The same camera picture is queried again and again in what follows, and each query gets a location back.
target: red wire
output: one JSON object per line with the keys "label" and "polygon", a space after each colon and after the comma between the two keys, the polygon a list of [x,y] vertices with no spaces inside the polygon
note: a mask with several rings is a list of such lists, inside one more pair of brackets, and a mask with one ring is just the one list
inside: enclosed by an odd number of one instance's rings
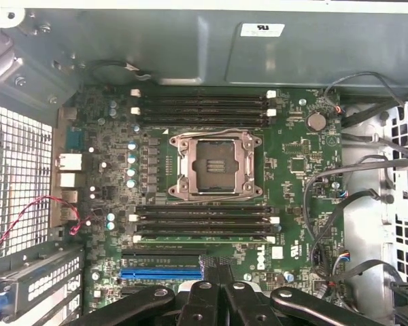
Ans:
{"label": "red wire", "polygon": [[35,205],[35,204],[41,202],[41,201],[44,200],[44,199],[50,199],[50,200],[53,200],[53,201],[55,201],[55,202],[60,202],[61,204],[64,204],[65,206],[68,206],[68,207],[73,211],[73,213],[74,213],[74,215],[75,215],[75,218],[78,220],[78,224],[75,225],[75,226],[73,226],[73,227],[70,229],[69,233],[70,233],[72,236],[75,236],[75,235],[77,234],[78,230],[80,229],[80,227],[82,226],[82,224],[83,224],[84,222],[86,222],[88,219],[91,218],[91,216],[88,216],[88,217],[85,218],[83,221],[80,220],[80,216],[79,216],[79,213],[78,213],[78,211],[77,211],[77,208],[76,208],[75,206],[69,204],[66,200],[63,200],[63,199],[61,199],[61,198],[57,198],[57,197],[54,197],[54,196],[41,196],[41,197],[38,197],[38,198],[34,199],[34,201],[28,203],[28,204],[19,212],[19,214],[18,214],[16,220],[12,222],[12,224],[9,226],[9,228],[5,231],[5,233],[4,233],[4,234],[2,235],[2,237],[0,238],[0,245],[1,245],[1,244],[3,243],[3,241],[6,240],[6,238],[9,236],[9,234],[10,234],[11,231],[12,231],[12,229],[13,229],[13,228],[15,227],[15,225],[20,221],[21,217],[24,215],[24,213],[26,212],[26,210],[29,209],[30,207],[32,207],[33,205]]}

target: blue pcie slot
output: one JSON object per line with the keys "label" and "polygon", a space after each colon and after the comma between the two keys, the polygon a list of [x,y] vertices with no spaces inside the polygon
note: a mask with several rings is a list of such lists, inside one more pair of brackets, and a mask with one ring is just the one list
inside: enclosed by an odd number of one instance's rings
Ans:
{"label": "blue pcie slot", "polygon": [[201,280],[200,268],[148,268],[127,267],[120,271],[126,280]]}

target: motherboard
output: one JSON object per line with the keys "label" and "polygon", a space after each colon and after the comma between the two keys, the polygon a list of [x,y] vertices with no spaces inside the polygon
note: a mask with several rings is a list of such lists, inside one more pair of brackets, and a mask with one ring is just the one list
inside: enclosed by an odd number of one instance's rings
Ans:
{"label": "motherboard", "polygon": [[[77,235],[85,313],[148,285],[178,291],[201,279],[208,257],[263,292],[320,291],[303,187],[341,165],[340,119],[321,90],[87,87],[76,107],[67,151],[87,159],[74,184],[88,216]],[[341,176],[317,180],[308,208],[317,232],[341,189]],[[338,256],[342,219],[322,243]]]}

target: cpu socket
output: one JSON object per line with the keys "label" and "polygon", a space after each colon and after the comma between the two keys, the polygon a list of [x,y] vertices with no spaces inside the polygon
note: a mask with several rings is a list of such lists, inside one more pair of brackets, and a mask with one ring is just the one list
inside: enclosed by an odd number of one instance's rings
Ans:
{"label": "cpu socket", "polygon": [[170,138],[178,151],[177,184],[170,195],[191,201],[249,200],[263,193],[254,183],[254,148],[247,130],[187,132]]}

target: green circuit board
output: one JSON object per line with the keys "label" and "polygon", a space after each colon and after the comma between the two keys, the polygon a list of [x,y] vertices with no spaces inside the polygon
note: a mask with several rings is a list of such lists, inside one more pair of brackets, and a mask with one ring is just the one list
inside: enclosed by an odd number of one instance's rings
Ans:
{"label": "green circuit board", "polygon": [[[197,90],[230,94],[266,94],[268,88],[181,88],[165,87],[160,92],[169,94],[193,94]],[[302,218],[303,185],[312,175],[341,165],[340,119],[320,96],[321,90],[276,89],[274,107],[276,116],[270,126],[248,128],[262,140],[255,149],[255,183],[263,194],[239,205],[266,205],[275,208],[279,217],[280,230],[275,233],[274,243],[249,241],[242,237],[207,237],[197,240],[194,237],[158,237],[140,242],[139,248],[170,248],[181,251],[183,248],[204,248],[210,256],[231,257],[232,269],[237,280],[251,280],[258,283],[263,291],[272,291],[280,286],[292,286],[308,293],[316,293],[322,284],[311,271],[308,261],[311,239]],[[117,116],[109,115],[109,102],[118,104]],[[121,298],[124,286],[165,285],[174,290],[182,280],[121,280],[121,267],[129,262],[122,259],[123,248],[133,248],[133,231],[129,215],[137,205],[169,204],[177,201],[167,190],[177,180],[177,149],[169,139],[184,132],[211,132],[226,128],[139,126],[131,115],[130,89],[86,88],[76,100],[78,118],[69,132],[81,133],[82,148],[72,151],[88,151],[90,167],[84,172],[86,185],[80,194],[80,209],[88,214],[90,209],[98,209],[92,218],[91,226],[82,227],[79,236],[86,244],[86,263],[84,277],[84,312],[90,312]],[[326,127],[320,132],[311,131],[306,119],[312,113],[326,116]],[[138,148],[133,152],[137,161],[127,161],[131,151],[128,144],[134,141]],[[149,184],[148,147],[156,148],[152,156],[157,167]],[[127,170],[133,167],[137,174],[137,185],[127,187],[130,179]],[[320,191],[313,193],[311,216],[318,229],[324,224],[334,206],[341,200],[340,177],[325,180]],[[109,200],[90,198],[89,187],[108,187]],[[107,227],[106,215],[115,215],[114,228]],[[336,257],[343,248],[343,219],[339,219],[324,238],[328,254]],[[197,266],[193,257],[155,257],[134,259],[134,266],[148,267],[187,267]],[[92,279],[96,272],[100,278]],[[283,276],[294,276],[288,282]]]}

